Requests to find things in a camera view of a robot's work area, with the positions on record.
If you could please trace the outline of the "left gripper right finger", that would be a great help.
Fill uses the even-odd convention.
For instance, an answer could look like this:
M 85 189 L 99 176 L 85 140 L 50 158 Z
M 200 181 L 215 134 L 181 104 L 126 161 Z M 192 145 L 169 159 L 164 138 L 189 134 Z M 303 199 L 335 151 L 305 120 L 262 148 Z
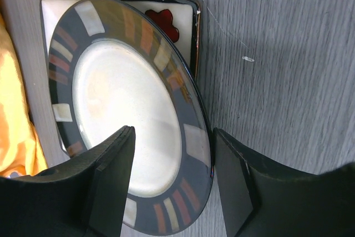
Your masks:
M 228 236 L 353 236 L 354 164 L 310 174 L 214 129 L 215 169 Z

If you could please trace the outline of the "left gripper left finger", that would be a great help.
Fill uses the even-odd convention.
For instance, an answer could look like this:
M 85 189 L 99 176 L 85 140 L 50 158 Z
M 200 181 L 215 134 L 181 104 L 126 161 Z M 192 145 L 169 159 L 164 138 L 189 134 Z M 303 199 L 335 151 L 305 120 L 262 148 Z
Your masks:
M 1 179 L 2 236 L 119 236 L 135 129 L 35 176 Z

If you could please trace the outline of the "square floral plate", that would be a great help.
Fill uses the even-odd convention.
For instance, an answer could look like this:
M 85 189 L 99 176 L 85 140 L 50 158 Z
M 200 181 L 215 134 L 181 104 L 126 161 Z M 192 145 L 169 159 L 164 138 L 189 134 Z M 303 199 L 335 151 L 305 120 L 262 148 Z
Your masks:
M 79 0 L 40 0 L 40 21 L 45 57 L 61 16 Z M 179 50 L 195 78 L 198 74 L 201 7 L 197 0 L 120 0 L 149 16 Z

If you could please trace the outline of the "black rimmed round plate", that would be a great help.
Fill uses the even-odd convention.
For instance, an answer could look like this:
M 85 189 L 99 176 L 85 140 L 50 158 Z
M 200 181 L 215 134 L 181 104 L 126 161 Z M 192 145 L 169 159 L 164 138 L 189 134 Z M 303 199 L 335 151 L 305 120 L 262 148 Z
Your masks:
M 73 0 L 48 43 L 50 101 L 75 157 L 135 129 L 123 222 L 149 235 L 187 229 L 212 186 L 210 129 L 195 81 L 169 37 L 119 0 Z

